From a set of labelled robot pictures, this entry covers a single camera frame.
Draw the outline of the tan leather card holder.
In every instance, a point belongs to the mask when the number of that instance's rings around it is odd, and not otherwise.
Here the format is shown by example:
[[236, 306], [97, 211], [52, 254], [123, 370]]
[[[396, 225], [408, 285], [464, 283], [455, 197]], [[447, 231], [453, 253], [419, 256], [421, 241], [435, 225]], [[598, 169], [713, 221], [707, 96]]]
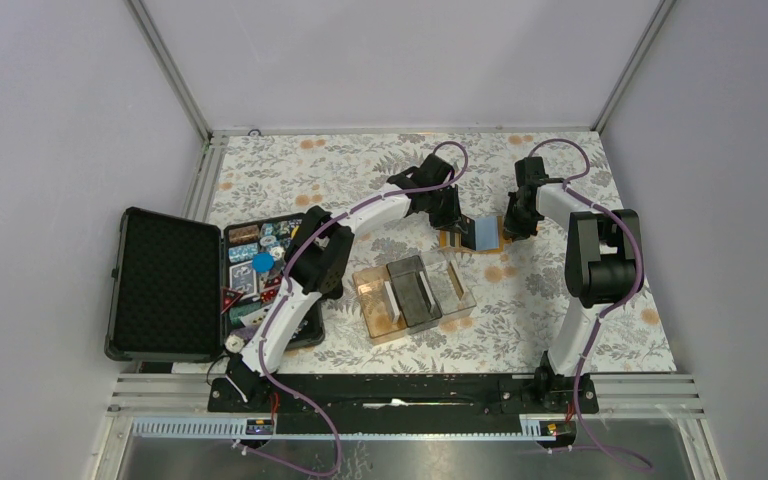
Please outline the tan leather card holder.
[[457, 252], [476, 254], [501, 253], [509, 241], [503, 237], [503, 217], [486, 216], [474, 219], [477, 223], [477, 250], [449, 249]]

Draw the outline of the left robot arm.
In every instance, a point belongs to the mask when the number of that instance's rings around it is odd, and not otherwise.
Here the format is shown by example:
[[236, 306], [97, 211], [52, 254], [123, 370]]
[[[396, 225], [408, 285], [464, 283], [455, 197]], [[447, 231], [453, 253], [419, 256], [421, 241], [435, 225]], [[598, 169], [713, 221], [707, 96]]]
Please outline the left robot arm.
[[389, 177], [343, 213], [316, 206], [304, 214], [285, 256], [275, 302], [257, 329], [246, 331], [244, 346], [228, 361], [225, 381], [242, 408], [256, 411], [267, 404], [270, 386], [277, 383], [273, 375], [305, 315], [319, 300], [342, 295], [343, 276], [358, 235], [420, 212], [428, 215], [434, 229], [466, 231], [456, 183], [468, 165], [467, 154], [462, 166], [455, 168], [433, 151], [420, 166]]

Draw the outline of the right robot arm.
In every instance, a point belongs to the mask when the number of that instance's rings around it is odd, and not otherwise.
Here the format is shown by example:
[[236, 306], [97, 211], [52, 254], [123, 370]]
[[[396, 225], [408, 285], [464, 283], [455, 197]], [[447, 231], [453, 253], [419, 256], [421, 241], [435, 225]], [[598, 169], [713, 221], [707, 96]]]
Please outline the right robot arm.
[[628, 302], [642, 287], [642, 247], [638, 214], [608, 210], [573, 193], [551, 178], [543, 159], [514, 164], [516, 189], [503, 221], [504, 238], [525, 240], [542, 220], [567, 233], [564, 281], [571, 296], [561, 330], [535, 371], [533, 396], [543, 410], [557, 412], [584, 385], [589, 353], [609, 312]]

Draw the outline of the clear transparent card box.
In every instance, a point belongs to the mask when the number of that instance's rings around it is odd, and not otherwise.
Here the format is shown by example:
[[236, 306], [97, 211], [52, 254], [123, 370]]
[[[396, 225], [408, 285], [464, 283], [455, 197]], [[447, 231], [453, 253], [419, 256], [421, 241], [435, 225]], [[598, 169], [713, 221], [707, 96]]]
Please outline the clear transparent card box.
[[424, 252], [420, 259], [442, 320], [467, 317], [476, 301], [463, 277], [456, 255], [447, 249]]

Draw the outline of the black card stack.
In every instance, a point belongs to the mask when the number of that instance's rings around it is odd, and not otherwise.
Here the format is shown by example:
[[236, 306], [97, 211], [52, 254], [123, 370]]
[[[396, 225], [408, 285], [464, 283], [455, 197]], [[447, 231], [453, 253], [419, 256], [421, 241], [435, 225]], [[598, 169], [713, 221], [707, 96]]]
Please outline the black card stack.
[[422, 297], [424, 299], [424, 303], [426, 304], [426, 307], [428, 311], [433, 314], [436, 311], [437, 303], [434, 299], [433, 292], [430, 288], [430, 284], [428, 282], [427, 275], [424, 271], [420, 271], [417, 274], [418, 277], [418, 284], [420, 285], [419, 289], [422, 293]]

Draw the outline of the smoky black card box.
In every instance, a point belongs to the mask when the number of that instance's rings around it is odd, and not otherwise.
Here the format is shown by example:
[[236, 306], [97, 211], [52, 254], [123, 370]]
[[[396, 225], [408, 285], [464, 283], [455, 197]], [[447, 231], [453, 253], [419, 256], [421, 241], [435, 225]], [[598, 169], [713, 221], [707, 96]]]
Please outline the smoky black card box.
[[390, 262], [386, 269], [408, 332], [418, 333], [436, 326], [441, 318], [440, 309], [437, 306], [436, 311], [431, 314], [419, 289], [417, 274], [420, 271], [425, 272], [420, 256]]

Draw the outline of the white card stack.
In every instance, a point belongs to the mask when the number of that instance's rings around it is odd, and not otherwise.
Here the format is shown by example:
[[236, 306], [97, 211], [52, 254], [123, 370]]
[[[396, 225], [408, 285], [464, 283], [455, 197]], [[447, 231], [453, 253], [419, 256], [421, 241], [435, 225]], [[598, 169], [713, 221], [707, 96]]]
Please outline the white card stack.
[[384, 281], [385, 306], [392, 324], [397, 324], [401, 318], [401, 309], [398, 304], [392, 283], [389, 280]]

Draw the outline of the amber transparent card box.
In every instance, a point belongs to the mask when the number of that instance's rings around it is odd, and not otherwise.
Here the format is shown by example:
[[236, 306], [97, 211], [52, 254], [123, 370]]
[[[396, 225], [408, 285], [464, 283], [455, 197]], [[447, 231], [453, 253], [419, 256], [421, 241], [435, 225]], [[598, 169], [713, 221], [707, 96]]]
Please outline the amber transparent card box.
[[392, 324], [386, 310], [384, 281], [390, 281], [386, 267], [357, 271], [352, 275], [352, 280], [370, 341], [380, 345], [406, 336], [407, 326], [402, 313], [400, 321]]

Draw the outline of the floral table mat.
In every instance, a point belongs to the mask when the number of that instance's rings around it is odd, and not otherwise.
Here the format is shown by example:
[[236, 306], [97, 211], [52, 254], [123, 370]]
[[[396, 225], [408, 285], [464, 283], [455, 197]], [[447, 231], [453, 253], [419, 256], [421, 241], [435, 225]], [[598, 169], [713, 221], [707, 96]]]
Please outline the floral table mat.
[[[234, 136], [228, 141], [208, 220], [220, 227], [304, 212], [341, 212], [416, 166], [432, 150], [466, 166], [462, 211], [500, 215], [515, 188], [514, 165], [536, 151], [553, 177], [571, 177], [586, 198], [622, 204], [599, 136], [561, 133], [419, 133]], [[461, 254], [472, 312], [382, 344], [368, 334], [351, 280], [323, 306], [325, 338], [288, 352], [285, 373], [530, 372], [558, 333], [569, 302], [566, 235], [550, 221], [537, 235], [493, 254]]]

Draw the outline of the blue round chip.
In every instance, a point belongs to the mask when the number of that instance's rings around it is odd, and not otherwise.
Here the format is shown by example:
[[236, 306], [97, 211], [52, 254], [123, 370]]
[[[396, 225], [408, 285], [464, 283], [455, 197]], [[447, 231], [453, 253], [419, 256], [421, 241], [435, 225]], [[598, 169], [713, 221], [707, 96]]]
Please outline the blue round chip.
[[274, 265], [275, 259], [267, 252], [259, 252], [251, 260], [251, 267], [258, 274], [268, 273]]

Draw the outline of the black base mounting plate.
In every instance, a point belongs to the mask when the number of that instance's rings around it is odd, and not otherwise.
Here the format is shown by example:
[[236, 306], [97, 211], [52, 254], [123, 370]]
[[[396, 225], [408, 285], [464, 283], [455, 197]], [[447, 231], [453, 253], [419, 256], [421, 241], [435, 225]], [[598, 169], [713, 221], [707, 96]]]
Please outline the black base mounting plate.
[[513, 374], [281, 374], [279, 389], [262, 380], [240, 395], [224, 378], [213, 380], [210, 413], [263, 415], [285, 435], [330, 434], [333, 423], [350, 434], [520, 434], [521, 416], [565, 419], [600, 410], [594, 385], [579, 393], [561, 380], [551, 387]]

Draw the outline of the black poker chip case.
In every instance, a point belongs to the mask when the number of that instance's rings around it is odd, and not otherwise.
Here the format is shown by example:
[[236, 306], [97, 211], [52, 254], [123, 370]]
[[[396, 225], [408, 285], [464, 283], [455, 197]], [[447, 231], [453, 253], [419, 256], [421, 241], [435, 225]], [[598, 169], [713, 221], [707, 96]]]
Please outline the black poker chip case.
[[[207, 363], [228, 335], [257, 328], [275, 302], [300, 213], [230, 225], [130, 207], [122, 215], [105, 337], [114, 361]], [[271, 271], [252, 258], [267, 252]]]

